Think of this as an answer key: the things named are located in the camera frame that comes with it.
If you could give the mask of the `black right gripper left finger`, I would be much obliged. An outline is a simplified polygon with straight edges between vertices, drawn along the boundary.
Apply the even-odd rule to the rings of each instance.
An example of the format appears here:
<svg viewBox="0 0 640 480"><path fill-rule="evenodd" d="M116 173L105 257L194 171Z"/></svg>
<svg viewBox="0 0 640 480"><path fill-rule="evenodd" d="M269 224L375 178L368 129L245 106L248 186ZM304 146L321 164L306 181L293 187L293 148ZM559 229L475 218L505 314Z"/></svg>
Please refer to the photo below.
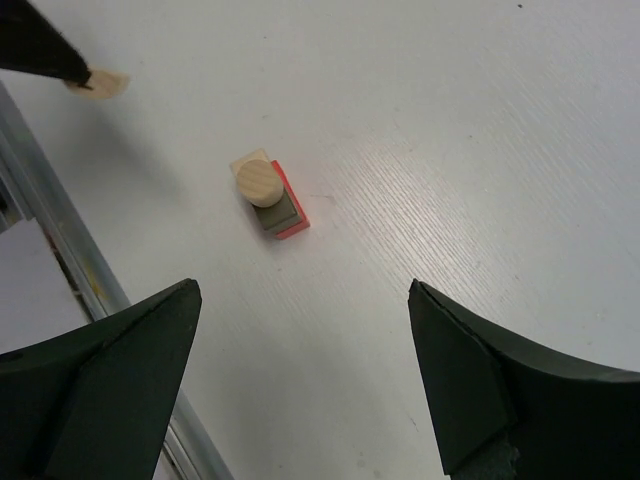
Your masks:
<svg viewBox="0 0 640 480"><path fill-rule="evenodd" d="M2 355L2 478L152 478L201 305L185 279Z"/></svg>

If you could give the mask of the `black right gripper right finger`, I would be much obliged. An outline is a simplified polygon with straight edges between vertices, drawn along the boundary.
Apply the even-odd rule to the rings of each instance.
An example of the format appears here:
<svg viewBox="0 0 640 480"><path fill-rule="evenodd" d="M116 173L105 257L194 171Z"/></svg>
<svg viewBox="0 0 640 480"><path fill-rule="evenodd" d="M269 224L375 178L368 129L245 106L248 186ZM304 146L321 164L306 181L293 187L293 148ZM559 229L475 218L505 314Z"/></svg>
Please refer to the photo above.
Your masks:
<svg viewBox="0 0 640 480"><path fill-rule="evenodd" d="M453 479L635 479L639 376L567 355L414 281L411 331Z"/></svg>

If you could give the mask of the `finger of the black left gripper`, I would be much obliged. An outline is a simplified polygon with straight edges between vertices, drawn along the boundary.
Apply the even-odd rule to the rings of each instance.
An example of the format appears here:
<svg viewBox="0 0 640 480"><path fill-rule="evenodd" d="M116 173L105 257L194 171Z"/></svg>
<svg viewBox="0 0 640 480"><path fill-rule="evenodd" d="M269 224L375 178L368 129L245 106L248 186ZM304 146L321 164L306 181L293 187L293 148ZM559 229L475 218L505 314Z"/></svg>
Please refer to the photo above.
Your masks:
<svg viewBox="0 0 640 480"><path fill-rule="evenodd" d="M81 88L91 77L80 53L26 0L1 1L1 69Z"/></svg>

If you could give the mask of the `wood cube with number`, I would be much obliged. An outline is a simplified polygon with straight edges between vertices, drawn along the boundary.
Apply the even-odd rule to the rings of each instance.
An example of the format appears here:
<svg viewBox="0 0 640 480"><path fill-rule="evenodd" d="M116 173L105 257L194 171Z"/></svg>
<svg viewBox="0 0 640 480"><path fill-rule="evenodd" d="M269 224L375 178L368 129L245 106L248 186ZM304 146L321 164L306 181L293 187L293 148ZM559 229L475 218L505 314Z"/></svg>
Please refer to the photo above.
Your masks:
<svg viewBox="0 0 640 480"><path fill-rule="evenodd" d="M94 69L84 85L64 81L69 91L95 100L106 100L122 94L130 83L130 76L108 70Z"/></svg>

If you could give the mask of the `wood cube with red square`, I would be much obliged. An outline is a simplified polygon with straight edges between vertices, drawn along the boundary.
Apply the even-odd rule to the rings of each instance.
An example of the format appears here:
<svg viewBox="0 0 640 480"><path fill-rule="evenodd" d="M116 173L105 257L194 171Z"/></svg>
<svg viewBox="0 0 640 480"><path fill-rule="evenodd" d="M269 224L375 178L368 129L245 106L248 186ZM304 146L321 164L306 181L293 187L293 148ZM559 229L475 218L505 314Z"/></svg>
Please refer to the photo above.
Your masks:
<svg viewBox="0 0 640 480"><path fill-rule="evenodd" d="M266 151L263 148L259 148L257 150L254 150L253 152L233 161L230 164L230 168L232 171L232 174L234 177L237 177L239 174L240 169L248 162L251 161L261 161L261 162L265 162L267 164L271 163L271 160L269 159L269 156L267 155Z"/></svg>

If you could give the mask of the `dark olive cube block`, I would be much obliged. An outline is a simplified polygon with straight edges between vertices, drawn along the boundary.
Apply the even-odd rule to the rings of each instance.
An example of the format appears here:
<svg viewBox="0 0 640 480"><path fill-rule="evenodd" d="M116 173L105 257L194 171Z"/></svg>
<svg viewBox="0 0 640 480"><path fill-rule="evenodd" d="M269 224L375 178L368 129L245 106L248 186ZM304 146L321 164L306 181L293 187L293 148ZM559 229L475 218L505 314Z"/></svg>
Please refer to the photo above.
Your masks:
<svg viewBox="0 0 640 480"><path fill-rule="evenodd" d="M284 190L280 200L269 207L253 205L260 227L272 235L277 235L303 220L301 208L288 190Z"/></svg>

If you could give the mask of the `wood cylinder block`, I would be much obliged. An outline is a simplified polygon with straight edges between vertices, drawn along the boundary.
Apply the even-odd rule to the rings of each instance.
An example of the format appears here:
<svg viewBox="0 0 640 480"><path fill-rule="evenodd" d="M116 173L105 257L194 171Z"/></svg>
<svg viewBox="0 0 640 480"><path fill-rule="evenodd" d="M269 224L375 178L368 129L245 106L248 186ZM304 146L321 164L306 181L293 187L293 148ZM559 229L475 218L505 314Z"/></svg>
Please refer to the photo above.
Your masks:
<svg viewBox="0 0 640 480"><path fill-rule="evenodd" d="M240 194L252 205L268 208L280 201L284 184L273 165L258 158L243 163L235 175Z"/></svg>

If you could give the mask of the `red wood block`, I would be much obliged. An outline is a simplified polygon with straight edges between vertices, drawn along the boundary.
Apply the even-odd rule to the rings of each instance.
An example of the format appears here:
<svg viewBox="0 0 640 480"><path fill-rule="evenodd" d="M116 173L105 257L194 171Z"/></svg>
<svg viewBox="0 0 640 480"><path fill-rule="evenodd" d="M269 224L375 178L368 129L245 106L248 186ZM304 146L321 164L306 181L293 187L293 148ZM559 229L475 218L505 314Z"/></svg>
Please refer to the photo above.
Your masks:
<svg viewBox="0 0 640 480"><path fill-rule="evenodd" d="M279 220L274 227L271 227L269 232L272 233L275 238L284 240L306 230L310 227L311 223L278 161L273 160L271 165L278 173L284 186L284 194L278 204L285 205L287 211L282 215L282 220Z"/></svg>

